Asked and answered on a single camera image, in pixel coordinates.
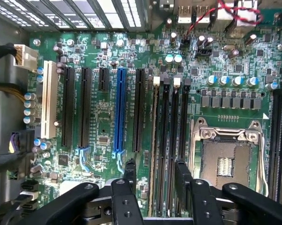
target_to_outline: screw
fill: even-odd
[[[230,189],[233,189],[233,190],[238,189],[238,187],[237,187],[235,184],[230,184],[230,185],[229,185],[229,188],[230,188]]]

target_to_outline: electrolytic capacitor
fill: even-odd
[[[255,34],[251,34],[245,41],[245,45],[250,45],[252,42],[254,42],[257,39],[257,36]]]
[[[166,28],[170,29],[171,27],[172,27],[172,20],[171,20],[171,18],[168,18],[167,21],[166,21]]]
[[[30,124],[30,123],[34,123],[36,121],[36,118],[34,116],[25,116],[23,118],[23,122],[25,124]]]
[[[36,114],[36,111],[34,109],[24,109],[25,116],[33,116],[35,114]]]
[[[276,82],[273,82],[273,83],[268,83],[265,85],[265,88],[268,90],[268,91],[272,91],[272,90],[275,90],[278,88],[278,84]]]
[[[36,102],[35,101],[25,101],[24,102],[24,107],[25,108],[34,108],[36,106]]]
[[[175,32],[172,32],[170,35],[170,42],[173,43],[177,39],[177,34]]]
[[[46,150],[49,149],[51,147],[51,142],[43,142],[40,145],[41,150]]]
[[[257,85],[259,82],[258,78],[256,77],[251,77],[251,78],[248,78],[246,80],[246,84],[249,86],[249,87],[253,87],[255,85]]]
[[[234,57],[237,57],[238,55],[239,55],[239,50],[234,49],[227,55],[227,57],[229,59],[233,59]]]
[[[213,85],[214,83],[216,83],[217,81],[217,77],[214,75],[210,75],[207,79],[206,79],[206,83],[208,85]]]
[[[58,46],[54,46],[53,47],[53,51],[55,51],[59,55],[63,55],[64,54],[64,51],[60,47],[58,47]]]
[[[229,82],[229,77],[228,76],[222,76],[219,79],[219,84],[220,85],[226,85]]]
[[[198,47],[201,46],[201,45],[204,43],[205,39],[206,39],[205,36],[200,35],[200,36],[198,37],[197,42],[196,42],[197,46],[198,46]]]
[[[31,173],[36,173],[38,171],[41,171],[43,169],[42,165],[41,164],[38,164],[38,165],[35,165],[34,167],[32,167],[30,169],[30,172]]]
[[[37,98],[37,95],[35,93],[26,93],[24,98],[25,100],[34,100]]]
[[[213,43],[214,39],[212,37],[208,37],[203,43],[204,47],[208,47]]]
[[[232,79],[231,83],[234,85],[234,86],[239,86],[243,83],[243,78],[240,77],[240,76],[237,76],[235,77],[234,79]]]

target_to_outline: pcie slot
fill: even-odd
[[[64,75],[61,145],[70,147],[73,136],[75,70],[67,67]]]
[[[145,97],[145,69],[137,69],[134,124],[133,124],[134,129],[133,129],[133,139],[132,139],[132,150],[134,152],[140,152],[142,145],[144,97]]]
[[[168,189],[166,213],[172,217],[173,212],[173,190],[174,190],[174,160],[177,137],[177,117],[178,117],[179,91],[175,89],[172,93],[171,102],[171,122],[170,122],[170,143],[169,143],[169,161],[168,161]]]
[[[123,152],[126,109],[126,69],[117,71],[116,104],[114,116],[114,153]]]
[[[55,62],[44,61],[43,78],[41,138],[49,139],[56,136],[54,121],[56,120],[58,74]]]
[[[78,147],[86,148],[89,145],[90,110],[91,110],[91,82],[90,68],[82,68],[80,87],[80,108],[78,112]]]
[[[164,191],[165,191],[165,167],[166,167],[166,146],[167,146],[167,130],[168,130],[168,109],[169,109],[169,88],[170,85],[163,85],[162,113],[161,113],[161,136],[160,136],[160,152],[158,165],[158,185],[157,185],[157,216],[163,215]]]

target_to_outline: black pcie slot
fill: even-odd
[[[86,148],[89,145],[90,111],[91,111],[91,82],[90,68],[81,70],[80,107],[78,112],[78,147]]]
[[[62,103],[62,128],[61,145],[72,145],[73,111],[74,111],[75,70],[67,67],[64,75],[63,103]]]
[[[145,69],[136,71],[136,94],[134,111],[134,130],[132,140],[132,150],[140,152],[142,145],[143,113],[145,97]]]
[[[160,136],[160,153],[159,153],[159,165],[158,165],[158,186],[157,186],[157,204],[156,211],[157,216],[163,215],[163,202],[164,202],[164,189],[165,189],[165,157],[167,146],[167,130],[168,130],[168,109],[169,109],[169,84],[163,86],[163,99],[162,99],[162,113],[161,113],[161,136]]]
[[[170,144],[169,144],[169,162],[168,162],[168,189],[166,212],[172,217],[173,212],[173,190],[174,190],[174,160],[177,137],[177,117],[178,117],[179,92],[175,89],[172,93],[171,102],[171,122],[170,122]]]

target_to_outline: black connector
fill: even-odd
[[[67,67],[64,75],[62,123],[61,123],[61,145],[70,147],[73,136],[73,113],[74,113],[74,90],[75,70]]]
[[[91,113],[91,83],[92,71],[82,68],[80,87],[80,108],[78,112],[78,147],[86,148],[89,145],[90,113]]]
[[[109,89],[109,70],[108,68],[99,69],[98,90],[108,92]]]

